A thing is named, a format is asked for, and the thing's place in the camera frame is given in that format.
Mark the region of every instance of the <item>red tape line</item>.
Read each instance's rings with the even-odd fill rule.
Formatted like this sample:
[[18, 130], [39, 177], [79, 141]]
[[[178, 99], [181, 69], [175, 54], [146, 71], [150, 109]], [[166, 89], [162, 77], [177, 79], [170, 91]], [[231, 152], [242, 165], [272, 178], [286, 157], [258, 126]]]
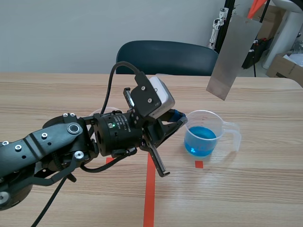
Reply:
[[155, 181], [156, 167], [152, 161], [151, 155], [148, 154], [143, 227], [153, 227], [154, 225]]

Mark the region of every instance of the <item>black chair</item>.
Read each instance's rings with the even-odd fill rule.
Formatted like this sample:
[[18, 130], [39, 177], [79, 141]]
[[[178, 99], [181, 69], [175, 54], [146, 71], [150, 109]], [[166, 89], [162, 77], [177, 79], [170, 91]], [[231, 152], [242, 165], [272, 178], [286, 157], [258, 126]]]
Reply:
[[[147, 75], [210, 76], [218, 53], [205, 46], [170, 41], [132, 41], [124, 44], [116, 62], [127, 61]], [[117, 74], [133, 74], [119, 67]]]

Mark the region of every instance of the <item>wooden table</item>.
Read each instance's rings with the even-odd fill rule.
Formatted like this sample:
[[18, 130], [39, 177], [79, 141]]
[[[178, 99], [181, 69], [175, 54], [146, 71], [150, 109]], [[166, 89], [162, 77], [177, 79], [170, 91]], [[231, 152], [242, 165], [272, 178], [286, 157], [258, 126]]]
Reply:
[[[240, 151], [232, 151], [226, 135], [203, 160], [204, 168], [195, 168], [199, 159], [185, 151], [182, 128], [159, 147], [171, 174], [156, 174], [155, 199], [154, 168], [139, 151], [100, 174], [77, 169], [78, 181], [66, 182], [39, 226], [302, 227], [302, 88], [289, 79], [237, 78], [222, 101], [206, 92], [209, 77], [161, 79], [176, 109], [210, 110], [238, 123]], [[18, 140], [63, 113], [89, 115], [103, 105], [107, 80], [108, 75], [1, 73], [1, 141]], [[123, 88], [134, 86], [133, 76], [115, 75], [108, 106], [126, 111]], [[99, 156], [89, 166], [105, 161]], [[0, 227], [31, 226], [56, 186], [34, 186], [22, 203], [0, 212]]]

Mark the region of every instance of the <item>blue liquid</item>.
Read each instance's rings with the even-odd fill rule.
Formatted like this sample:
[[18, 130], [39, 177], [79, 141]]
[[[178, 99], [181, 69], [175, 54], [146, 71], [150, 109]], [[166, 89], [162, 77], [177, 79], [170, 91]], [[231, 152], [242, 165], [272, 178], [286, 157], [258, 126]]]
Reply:
[[[216, 135], [213, 131], [211, 131], [208, 128], [202, 127], [202, 126], [196, 126], [189, 129], [189, 131], [203, 139], [215, 139]], [[204, 157], [212, 153], [214, 150], [217, 140], [202, 140], [194, 137], [189, 132], [186, 132], [184, 144], [186, 150], [188, 150], [189, 153], [195, 155]]]

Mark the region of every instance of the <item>plastic measuring cup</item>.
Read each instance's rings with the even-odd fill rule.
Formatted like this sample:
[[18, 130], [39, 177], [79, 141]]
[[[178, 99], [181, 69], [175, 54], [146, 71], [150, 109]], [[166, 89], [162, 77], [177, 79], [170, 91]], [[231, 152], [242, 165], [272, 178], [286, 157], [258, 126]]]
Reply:
[[225, 122], [207, 110], [193, 111], [187, 119], [184, 144], [189, 153], [200, 157], [211, 154], [225, 133], [233, 134], [233, 148], [239, 151], [242, 136], [237, 124]]

